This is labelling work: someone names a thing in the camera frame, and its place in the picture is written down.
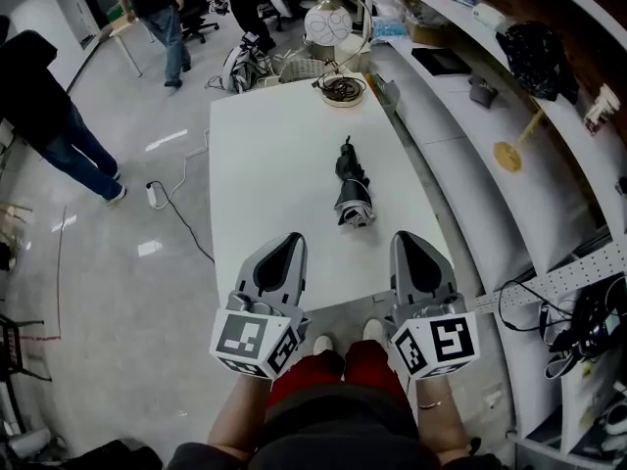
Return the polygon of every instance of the bracelet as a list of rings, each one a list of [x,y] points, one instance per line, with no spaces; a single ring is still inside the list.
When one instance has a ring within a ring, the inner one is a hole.
[[[433,409],[434,407],[437,407],[437,406],[441,405],[442,403],[444,403],[445,400],[448,400],[451,397],[452,394],[453,394],[453,392],[449,391],[447,396],[444,397],[442,400],[438,400],[437,402],[429,403],[427,405],[420,405],[420,403],[419,403],[418,404],[418,409],[422,409],[423,411],[426,411],[426,410],[429,410],[429,409]]]

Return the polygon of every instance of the black hoodie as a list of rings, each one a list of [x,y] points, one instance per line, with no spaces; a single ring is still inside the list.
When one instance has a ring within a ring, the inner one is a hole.
[[[0,47],[0,121],[6,118],[35,148],[58,135],[72,105],[70,96],[48,71],[56,57],[57,49],[30,30]]]

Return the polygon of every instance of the desk lamp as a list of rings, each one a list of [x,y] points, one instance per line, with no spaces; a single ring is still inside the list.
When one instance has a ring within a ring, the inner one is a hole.
[[[340,68],[351,61],[370,39],[372,15],[361,0],[351,0],[362,6],[368,16],[367,25],[363,24],[363,42],[360,48],[342,64],[338,65],[313,83],[313,88],[320,89],[325,103],[338,107],[349,108],[358,105],[363,99],[365,83],[358,78],[344,76]],[[353,20],[348,11],[333,0],[322,0],[310,9],[305,16],[307,38],[318,45],[338,45],[353,32]]]

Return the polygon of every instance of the small box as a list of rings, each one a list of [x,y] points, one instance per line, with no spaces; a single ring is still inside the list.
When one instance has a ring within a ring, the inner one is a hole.
[[[275,379],[299,344],[289,317],[220,308],[209,352],[232,371]]]
[[[446,47],[449,44],[449,34],[445,28],[423,26],[411,15],[406,15],[405,25],[413,43],[423,43],[434,47]]]
[[[392,338],[412,379],[451,374],[480,356],[474,312],[407,320]]]

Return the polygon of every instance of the jeans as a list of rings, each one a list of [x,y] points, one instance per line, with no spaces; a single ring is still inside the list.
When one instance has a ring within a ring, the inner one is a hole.
[[[192,59],[183,43],[178,12],[173,7],[166,7],[147,18],[142,18],[141,21],[155,35],[157,40],[168,49],[166,81],[179,80],[182,65],[189,65]]]
[[[257,8],[261,0],[230,0],[233,17],[245,32],[251,32],[260,38],[262,50],[268,47],[272,38]]]
[[[118,172],[118,164],[100,146],[75,105],[68,110],[54,139],[35,150],[58,170],[103,199],[111,200],[120,194],[121,186],[113,179]]]

